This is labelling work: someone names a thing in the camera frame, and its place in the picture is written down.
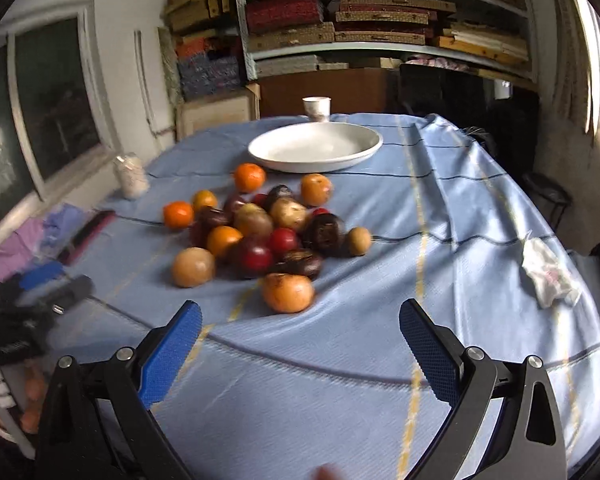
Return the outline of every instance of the white plate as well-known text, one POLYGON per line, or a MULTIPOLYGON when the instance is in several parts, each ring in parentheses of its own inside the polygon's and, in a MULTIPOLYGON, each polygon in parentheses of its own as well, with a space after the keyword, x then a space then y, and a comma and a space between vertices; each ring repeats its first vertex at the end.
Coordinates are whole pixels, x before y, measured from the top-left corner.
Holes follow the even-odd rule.
POLYGON ((267 168, 287 173, 325 173, 367 160, 382 146, 382 136, 366 126, 302 123, 256 137, 249 153, 267 168))

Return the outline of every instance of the silver bolt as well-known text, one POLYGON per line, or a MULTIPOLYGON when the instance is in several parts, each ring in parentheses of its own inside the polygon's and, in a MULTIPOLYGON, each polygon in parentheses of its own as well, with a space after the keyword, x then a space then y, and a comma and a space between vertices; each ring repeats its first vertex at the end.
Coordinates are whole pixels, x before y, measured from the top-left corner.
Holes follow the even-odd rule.
POLYGON ((71 359, 70 355, 65 355, 64 357, 58 359, 58 366, 61 368, 68 368, 73 362, 74 360, 71 359))
POLYGON ((116 357, 119 361, 129 361, 134 355, 134 351, 132 348, 125 346, 116 352, 116 357))
POLYGON ((484 352, 477 346, 469 346, 469 348, 466 349, 466 354, 474 361, 482 361, 484 359, 484 352))
POLYGON ((541 368, 542 367, 542 359, 537 355, 529 356, 529 364, 532 365, 533 368, 541 368))

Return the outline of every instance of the cup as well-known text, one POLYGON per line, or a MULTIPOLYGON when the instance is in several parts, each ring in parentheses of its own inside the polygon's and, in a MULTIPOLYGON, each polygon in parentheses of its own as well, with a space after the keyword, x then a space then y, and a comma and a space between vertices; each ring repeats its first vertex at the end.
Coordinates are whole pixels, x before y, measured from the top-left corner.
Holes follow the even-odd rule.
POLYGON ((315 123, 328 123, 331 115, 330 97, 305 97, 302 99, 304 111, 315 123))

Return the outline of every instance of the pink cloth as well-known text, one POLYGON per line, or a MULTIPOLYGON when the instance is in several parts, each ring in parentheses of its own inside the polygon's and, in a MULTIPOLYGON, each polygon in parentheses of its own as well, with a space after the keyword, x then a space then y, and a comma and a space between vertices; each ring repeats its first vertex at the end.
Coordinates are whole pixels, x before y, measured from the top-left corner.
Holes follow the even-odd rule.
POLYGON ((29 265, 43 235, 43 219, 29 218, 0 244, 0 282, 29 265))

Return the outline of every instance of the blue tablecloth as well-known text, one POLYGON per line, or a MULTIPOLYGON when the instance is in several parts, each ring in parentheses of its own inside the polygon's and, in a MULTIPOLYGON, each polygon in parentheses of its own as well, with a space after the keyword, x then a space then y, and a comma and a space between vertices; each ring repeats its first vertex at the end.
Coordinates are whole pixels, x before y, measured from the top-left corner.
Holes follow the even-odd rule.
MULTIPOLYGON (((600 320, 586 286, 578 304, 541 310, 521 268, 521 240, 541 237, 567 262, 554 233, 520 188, 478 144, 437 116, 336 115, 376 129, 384 145, 368 161, 330 174, 328 208, 347 226, 393 241, 362 258, 329 259, 314 306, 275 315, 256 282, 221 270, 198 288, 172 285, 170 265, 187 234, 160 221, 162 206, 200 189, 233 190, 230 173, 249 160, 251 139, 306 118, 271 118, 205 130, 148 167, 151 190, 102 206, 120 216, 94 240, 72 274, 91 276, 96 300, 62 317, 52 358, 109 358, 168 322, 185 300, 205 328, 163 402, 164 433, 200 478, 308 478, 323 463, 347 478, 401 479, 448 413, 421 383, 400 334, 400 305, 417 298, 433 320, 496 359, 537 354, 549 368, 568 462, 600 440, 600 320)), ((270 173, 266 189, 300 176, 270 173)), ((460 478, 488 441, 493 401, 460 478)))

